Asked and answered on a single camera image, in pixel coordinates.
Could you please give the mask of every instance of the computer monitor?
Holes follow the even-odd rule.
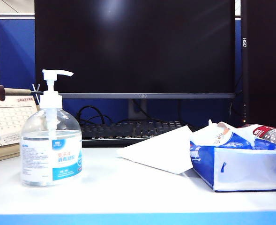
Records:
[[[36,83],[64,98],[234,98],[233,0],[36,0]]]

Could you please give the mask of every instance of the desk surface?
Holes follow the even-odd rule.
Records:
[[[175,175],[84,148],[72,182],[30,187],[20,157],[0,161],[0,214],[111,214],[276,211],[276,191],[216,193],[193,171]]]

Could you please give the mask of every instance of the calendar page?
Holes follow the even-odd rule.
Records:
[[[0,146],[19,143],[25,121],[36,112],[33,96],[6,96],[0,101]]]

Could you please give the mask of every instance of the pump nozzle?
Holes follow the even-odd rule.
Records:
[[[54,82],[58,79],[58,74],[72,76],[73,73],[60,69],[43,69],[44,80],[47,81],[47,90],[40,96],[41,109],[62,108],[62,96],[54,90]]]
[[[44,80],[47,82],[47,89],[49,91],[54,91],[53,86],[54,82],[58,79],[58,75],[73,75],[72,72],[61,69],[42,69],[42,73],[44,74]]]

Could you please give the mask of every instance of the pump dispenser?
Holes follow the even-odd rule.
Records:
[[[62,96],[54,90],[57,75],[65,70],[42,70],[48,90],[40,96],[40,110],[21,130],[21,180],[32,186],[56,185],[82,170],[82,133],[77,120],[62,109]]]

